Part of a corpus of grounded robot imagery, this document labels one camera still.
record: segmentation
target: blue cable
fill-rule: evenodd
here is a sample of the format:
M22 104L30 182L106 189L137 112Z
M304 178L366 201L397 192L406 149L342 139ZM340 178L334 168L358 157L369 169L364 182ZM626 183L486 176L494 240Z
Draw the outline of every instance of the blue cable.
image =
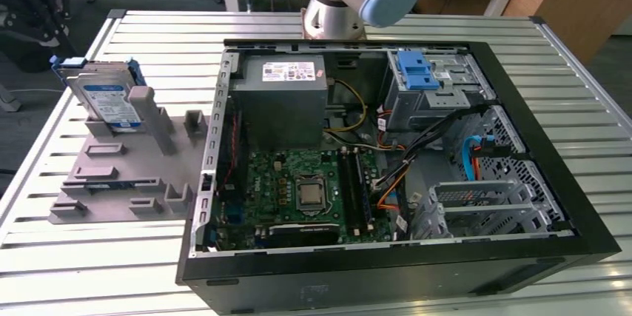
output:
M493 135L485 136L486 141L493 141ZM474 169L472 168L472 158L470 158L470 142L476 142L478 145L482 142L482 137L480 135L470 136L462 141L461 148L461 158L462 158L462 169L465 170L465 176L468 181L476 180Z

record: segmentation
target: green motherboard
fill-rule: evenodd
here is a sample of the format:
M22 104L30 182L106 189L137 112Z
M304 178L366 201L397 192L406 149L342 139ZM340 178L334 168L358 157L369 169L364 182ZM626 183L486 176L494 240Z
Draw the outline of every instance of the green motherboard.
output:
M334 223L340 225L338 244L390 240L386 214L372 216L372 231L357 235L346 229L336 154L337 151L314 150L249 154L242 226ZM370 182L378 172L374 154L366 150L357 156L365 181ZM321 187L321 195L316 195L313 186ZM232 249L257 248L253 236L244 234L248 232L233 231Z

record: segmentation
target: aluminum table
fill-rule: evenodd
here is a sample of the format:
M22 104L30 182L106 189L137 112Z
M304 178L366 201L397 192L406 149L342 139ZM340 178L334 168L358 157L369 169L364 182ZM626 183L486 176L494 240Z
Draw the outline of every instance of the aluminum table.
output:
M128 11L106 19L88 57L133 56L169 114L209 112L225 38L300 38L298 14ZM410 16L369 27L368 38L489 43L622 252L510 295L298 314L630 315L632 124L548 27L525 18ZM213 315L173 282L184 221L46 221L84 118L66 90L0 200L0 315Z

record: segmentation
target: sticker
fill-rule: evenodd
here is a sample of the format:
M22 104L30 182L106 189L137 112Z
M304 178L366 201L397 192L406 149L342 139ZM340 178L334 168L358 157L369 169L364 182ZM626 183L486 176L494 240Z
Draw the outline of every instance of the sticker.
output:
M401 215L397 215L397 220L394 221L394 223L397 224L398 228L401 229L401 231L405 232L405 230L408 229L408 222L405 222L404 218L401 217Z
M84 85L82 89L102 121L120 128L140 126L138 114L126 101L128 92L121 85Z
M450 74L445 72L434 72L434 79L450 79Z
M314 81L313 62L268 62L264 64L262 81Z
M308 285L300 288L298 297L306 307L321 307L329 294L329 285Z
M377 119L377 130L386 131L386 120L384 118Z

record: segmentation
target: motherboard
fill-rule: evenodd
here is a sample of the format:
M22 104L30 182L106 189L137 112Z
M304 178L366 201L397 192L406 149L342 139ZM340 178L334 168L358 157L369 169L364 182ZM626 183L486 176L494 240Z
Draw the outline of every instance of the motherboard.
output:
M354 172L341 167L350 160ZM370 150L249 153L245 200L225 206L234 228L226 229L224 248L389 241L388 216L370 213L368 192L377 176ZM350 190L366 194L353 200Z

